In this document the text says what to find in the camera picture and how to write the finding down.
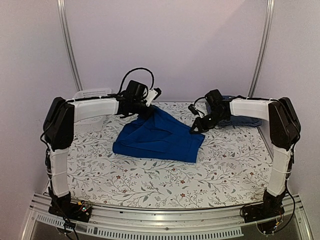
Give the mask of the aluminium frame post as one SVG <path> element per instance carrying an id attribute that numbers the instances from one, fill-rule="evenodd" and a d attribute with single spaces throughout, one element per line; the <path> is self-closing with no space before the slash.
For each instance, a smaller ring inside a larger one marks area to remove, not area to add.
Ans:
<path id="1" fill-rule="evenodd" d="M 69 26 L 68 26 L 66 4 L 64 0 L 57 0 L 56 2 L 57 2 L 57 10 L 58 10 L 59 20 L 60 20 L 60 25 L 62 30 L 62 36 L 63 36 L 63 40 L 64 40 L 66 52 L 67 52 L 67 58 L 69 61 L 75 88 L 77 91 L 82 91 L 83 85 L 80 79 L 76 58 L 73 51 L 71 35 L 70 35 Z"/>
<path id="2" fill-rule="evenodd" d="M 250 88 L 247 95 L 250 98 L 254 96 L 258 86 L 258 81 L 259 81 L 261 70 L 263 67 L 263 62 L 264 62 L 265 54 L 267 51 L 268 41 L 269 41 L 270 32 L 272 28 L 274 7 L 275 7 L 275 0 L 268 0 L 266 3 L 266 11 L 265 11 L 265 18 L 264 18 L 260 47 L 259 47 L 257 60 L 256 60 L 256 64 L 253 71 Z"/>

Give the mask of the left aluminium frame post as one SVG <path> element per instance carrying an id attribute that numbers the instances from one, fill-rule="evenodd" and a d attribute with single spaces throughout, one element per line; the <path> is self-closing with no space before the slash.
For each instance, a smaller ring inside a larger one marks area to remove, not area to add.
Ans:
<path id="1" fill-rule="evenodd" d="M 77 91 L 82 91 L 83 85 L 80 79 L 76 58 L 73 51 L 71 35 L 70 35 L 69 26 L 68 26 L 66 4 L 64 0 L 57 0 L 56 2 L 57 2 L 57 10 L 58 10 L 59 20 L 60 20 L 60 25 L 62 30 L 62 36 L 63 36 L 63 40 L 64 40 L 66 52 L 67 52 L 67 58 L 69 61 L 75 88 Z"/>

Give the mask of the bright blue garment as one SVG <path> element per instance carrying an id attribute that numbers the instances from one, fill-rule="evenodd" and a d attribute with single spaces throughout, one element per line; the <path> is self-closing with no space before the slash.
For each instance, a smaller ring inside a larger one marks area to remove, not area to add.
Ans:
<path id="1" fill-rule="evenodd" d="M 112 145 L 115 154 L 194 164 L 203 134 L 191 134 L 190 127 L 157 106 L 148 119 L 138 116 L 126 124 Z"/>

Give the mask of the white plastic laundry basket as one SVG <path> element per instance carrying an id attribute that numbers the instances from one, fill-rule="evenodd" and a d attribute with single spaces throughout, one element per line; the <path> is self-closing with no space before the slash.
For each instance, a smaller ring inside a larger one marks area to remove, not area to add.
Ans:
<path id="1" fill-rule="evenodd" d="M 92 98 L 92 97 L 103 97 L 112 93 L 112 89 L 109 87 L 106 88 L 92 88 L 87 90 L 81 90 L 74 94 L 73 99 L 82 99 L 82 98 Z"/>

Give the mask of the floral patterned table mat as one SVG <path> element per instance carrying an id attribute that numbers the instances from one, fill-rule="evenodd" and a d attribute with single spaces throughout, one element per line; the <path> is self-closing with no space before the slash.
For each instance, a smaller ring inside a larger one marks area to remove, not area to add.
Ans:
<path id="1" fill-rule="evenodd" d="M 70 148 L 51 152 L 55 193 L 75 200 L 151 209 L 252 204 L 262 200 L 273 161 L 256 127 L 205 134 L 196 163 L 115 154 L 131 117 L 104 118 L 99 131 L 76 133 Z"/>

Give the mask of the right aluminium frame post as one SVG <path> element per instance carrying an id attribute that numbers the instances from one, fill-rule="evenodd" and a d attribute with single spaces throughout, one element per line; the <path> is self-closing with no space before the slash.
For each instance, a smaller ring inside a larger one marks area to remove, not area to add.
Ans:
<path id="1" fill-rule="evenodd" d="M 258 81 L 259 81 L 261 70 L 263 67 L 263 62 L 264 62 L 265 54 L 267 51 L 268 41 L 269 41 L 270 32 L 272 28 L 274 7 L 275 7 L 275 0 L 268 0 L 266 3 L 266 11 L 265 11 L 265 18 L 264 18 L 260 47 L 259 47 L 257 60 L 256 60 L 256 64 L 253 71 L 250 88 L 247 95 L 250 98 L 254 96 L 258 86 Z"/>

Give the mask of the dark teal t-shirt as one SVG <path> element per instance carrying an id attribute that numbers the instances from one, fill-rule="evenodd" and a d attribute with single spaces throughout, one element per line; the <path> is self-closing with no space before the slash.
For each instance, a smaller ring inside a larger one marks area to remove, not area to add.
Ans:
<path id="1" fill-rule="evenodd" d="M 234 127 L 259 127 L 262 125 L 262 120 L 247 116 L 231 116 L 230 120 L 222 120 L 217 124 L 220 128 L 227 126 Z"/>

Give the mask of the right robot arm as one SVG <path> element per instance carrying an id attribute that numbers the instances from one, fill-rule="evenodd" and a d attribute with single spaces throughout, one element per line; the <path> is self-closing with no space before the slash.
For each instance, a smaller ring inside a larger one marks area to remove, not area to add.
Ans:
<path id="1" fill-rule="evenodd" d="M 273 148 L 273 164 L 268 186 L 259 206 L 244 207 L 248 215 L 269 218 L 280 212 L 282 200 L 288 191 L 288 178 L 295 160 L 295 146 L 301 138 L 301 124 L 288 97 L 258 98 L 241 95 L 224 98 L 218 89 L 208 92 L 204 99 L 210 112 L 202 113 L 192 103 L 188 109 L 196 116 L 191 134 L 205 133 L 218 123 L 235 117 L 265 120 L 269 124 L 269 137 Z"/>

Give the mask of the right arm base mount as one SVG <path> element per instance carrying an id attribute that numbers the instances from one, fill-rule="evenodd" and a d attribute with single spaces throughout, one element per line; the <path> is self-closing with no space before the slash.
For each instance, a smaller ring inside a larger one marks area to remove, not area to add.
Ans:
<path id="1" fill-rule="evenodd" d="M 285 213 L 283 203 L 263 202 L 259 204 L 245 204 L 241 207 L 239 214 L 245 223 L 256 222 L 280 216 Z"/>

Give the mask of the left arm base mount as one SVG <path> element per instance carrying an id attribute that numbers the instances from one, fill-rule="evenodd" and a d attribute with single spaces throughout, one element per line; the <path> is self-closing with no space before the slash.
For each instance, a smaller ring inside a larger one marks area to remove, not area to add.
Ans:
<path id="1" fill-rule="evenodd" d="M 92 214 L 92 205 L 83 200 L 79 202 L 52 200 L 48 212 L 68 220 L 88 223 Z"/>

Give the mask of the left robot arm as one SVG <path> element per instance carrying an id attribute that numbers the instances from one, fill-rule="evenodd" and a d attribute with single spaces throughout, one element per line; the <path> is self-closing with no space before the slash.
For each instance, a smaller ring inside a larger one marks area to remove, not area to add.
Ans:
<path id="1" fill-rule="evenodd" d="M 67 182 L 67 159 L 74 139 L 74 125 L 83 120 L 101 116 L 130 115 L 150 117 L 152 101 L 161 95 L 159 88 L 149 89 L 146 85 L 131 80 L 127 88 L 119 93 L 78 99 L 55 97 L 43 124 L 40 140 L 46 145 L 47 174 L 49 177 L 49 211 L 57 216 L 70 217 L 80 211 L 71 202 Z"/>

